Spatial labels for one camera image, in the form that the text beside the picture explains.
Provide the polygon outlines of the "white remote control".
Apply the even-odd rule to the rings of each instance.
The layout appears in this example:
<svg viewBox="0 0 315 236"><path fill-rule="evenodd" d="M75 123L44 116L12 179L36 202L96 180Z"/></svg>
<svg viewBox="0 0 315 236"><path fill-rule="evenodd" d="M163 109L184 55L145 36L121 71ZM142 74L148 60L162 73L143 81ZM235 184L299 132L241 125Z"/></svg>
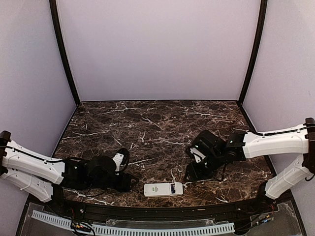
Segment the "white remote control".
<svg viewBox="0 0 315 236"><path fill-rule="evenodd" d="M144 185L145 197L168 197L183 195L183 185L180 182L174 182L176 184L176 194L170 193L171 183L151 183Z"/></svg>

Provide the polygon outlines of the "blue AAA battery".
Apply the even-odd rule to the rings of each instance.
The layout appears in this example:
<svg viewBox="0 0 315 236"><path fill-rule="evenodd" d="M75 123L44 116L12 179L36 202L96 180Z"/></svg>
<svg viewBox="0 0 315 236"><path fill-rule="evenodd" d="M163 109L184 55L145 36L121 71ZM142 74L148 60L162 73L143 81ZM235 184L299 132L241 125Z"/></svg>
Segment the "blue AAA battery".
<svg viewBox="0 0 315 236"><path fill-rule="evenodd" d="M176 194L176 184L175 183L170 184L170 193Z"/></svg>

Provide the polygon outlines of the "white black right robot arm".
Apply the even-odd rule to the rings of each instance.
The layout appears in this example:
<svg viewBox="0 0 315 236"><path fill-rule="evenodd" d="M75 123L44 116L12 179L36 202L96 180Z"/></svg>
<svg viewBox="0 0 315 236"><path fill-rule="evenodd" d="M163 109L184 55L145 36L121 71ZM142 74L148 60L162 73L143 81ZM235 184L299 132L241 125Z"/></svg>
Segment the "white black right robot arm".
<svg viewBox="0 0 315 236"><path fill-rule="evenodd" d="M209 130L201 131L186 154L192 159L186 167L185 181L196 182L214 176L223 165L261 156L296 153L296 159L272 179L262 183L259 194L251 203L255 213L262 213L270 200L302 180L315 176L315 120L306 118L303 124L270 132L245 131L232 133L225 141Z"/></svg>

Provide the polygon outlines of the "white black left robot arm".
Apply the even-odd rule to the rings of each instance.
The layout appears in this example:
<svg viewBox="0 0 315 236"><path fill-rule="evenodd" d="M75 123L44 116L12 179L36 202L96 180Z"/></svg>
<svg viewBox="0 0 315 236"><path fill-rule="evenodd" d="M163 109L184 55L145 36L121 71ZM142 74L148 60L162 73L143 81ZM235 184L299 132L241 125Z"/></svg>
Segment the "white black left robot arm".
<svg viewBox="0 0 315 236"><path fill-rule="evenodd" d="M74 190L114 189L129 192L139 179L125 170L130 154L125 148L114 157L94 156L58 159L31 151L11 139L8 131L0 134L0 177L20 190L37 197L58 214L69 211L63 188Z"/></svg>

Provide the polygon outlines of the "black front table rail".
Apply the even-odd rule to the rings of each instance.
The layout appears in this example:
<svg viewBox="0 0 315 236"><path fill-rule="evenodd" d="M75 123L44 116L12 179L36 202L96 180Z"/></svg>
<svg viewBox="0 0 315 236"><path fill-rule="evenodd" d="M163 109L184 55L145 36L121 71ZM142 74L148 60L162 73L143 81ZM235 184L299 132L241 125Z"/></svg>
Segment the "black front table rail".
<svg viewBox="0 0 315 236"><path fill-rule="evenodd" d="M254 199L219 205L178 208L120 207L64 200L60 203L53 201L46 203L44 204L44 209L60 216L73 217L76 220L89 222L106 222L110 219L127 221L186 221L212 218L218 222L220 220L246 221L251 216L275 212L278 210L278 207L275 204L258 204Z"/></svg>

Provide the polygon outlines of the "black right corner post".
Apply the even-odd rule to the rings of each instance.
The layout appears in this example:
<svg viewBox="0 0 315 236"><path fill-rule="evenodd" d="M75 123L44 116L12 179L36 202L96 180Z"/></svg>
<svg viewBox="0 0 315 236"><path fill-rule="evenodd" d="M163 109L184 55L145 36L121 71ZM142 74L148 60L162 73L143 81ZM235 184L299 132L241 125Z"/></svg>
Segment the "black right corner post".
<svg viewBox="0 0 315 236"><path fill-rule="evenodd" d="M257 20L257 26L256 26L256 31L255 31L255 37L253 41L253 46L252 46L252 52L248 64L248 68L246 71L245 79L243 82L243 86L241 89L241 93L238 99L238 104L239 106L243 106L250 82L252 79L256 59L258 56L258 51L261 43L261 38L263 34L263 28L264 28L264 23L265 23L265 18L266 18L266 12L267 12L267 4L268 0L261 0L260 1L260 8L259 8L259 14L258 14L258 20Z"/></svg>

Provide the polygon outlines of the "black corner post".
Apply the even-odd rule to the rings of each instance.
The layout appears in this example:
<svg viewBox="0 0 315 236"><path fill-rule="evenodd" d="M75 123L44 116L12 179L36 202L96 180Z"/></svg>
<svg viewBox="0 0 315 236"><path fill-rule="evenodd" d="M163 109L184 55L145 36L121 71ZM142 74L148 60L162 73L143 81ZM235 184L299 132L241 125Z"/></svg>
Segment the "black corner post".
<svg viewBox="0 0 315 236"><path fill-rule="evenodd" d="M248 68L246 71L245 79L243 82L243 86L241 89L241 93L238 99L238 104L239 106L243 106L250 82L252 79L256 59L258 56L258 51L261 43L261 38L263 34L263 28L264 28L264 23L265 23L265 18L266 18L266 12L267 12L267 4L268 0L261 0L260 1L260 8L259 8L259 14L258 14L258 20L257 20L257 26L256 26L256 31L255 31L255 37L253 41L253 46L252 46L252 52L248 64Z"/></svg>
<svg viewBox="0 0 315 236"><path fill-rule="evenodd" d="M70 88L70 91L72 94L72 98L75 102L75 105L79 106L81 101L80 101L79 94L78 94L78 91L77 91L77 88L76 88L76 85L74 82L74 78L73 78L72 73L71 73L65 44L63 41L62 29L61 29L61 25L60 25L58 8L57 8L57 1L56 0L49 0L49 5L50 5L53 27L54 27L54 31L55 31L55 37L56 37L60 57L61 57L62 64L63 64L63 69L64 69L66 79L67 79L67 82L68 82L68 85L69 85L69 88Z"/></svg>

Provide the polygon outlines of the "black left corner post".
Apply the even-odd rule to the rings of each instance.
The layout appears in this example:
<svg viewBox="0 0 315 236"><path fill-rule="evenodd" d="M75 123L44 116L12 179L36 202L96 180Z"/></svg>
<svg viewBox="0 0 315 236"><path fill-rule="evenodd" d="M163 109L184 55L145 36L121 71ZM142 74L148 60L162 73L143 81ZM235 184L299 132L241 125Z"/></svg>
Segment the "black left corner post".
<svg viewBox="0 0 315 236"><path fill-rule="evenodd" d="M70 88L70 91L72 94L72 98L75 102L75 105L79 106L81 101L80 101L79 94L78 94L78 91L77 91L77 88L76 88L76 85L74 82L74 78L73 78L72 73L71 73L65 44L63 41L62 29L61 29L61 25L60 25L58 8L57 8L57 1L56 0L49 0L49 5L50 5L53 27L54 27L54 31L55 31L55 37L56 37L60 57L61 57L62 64L63 64L63 69L64 69L66 79L67 79L67 82L68 82L68 85L69 85L69 88Z"/></svg>

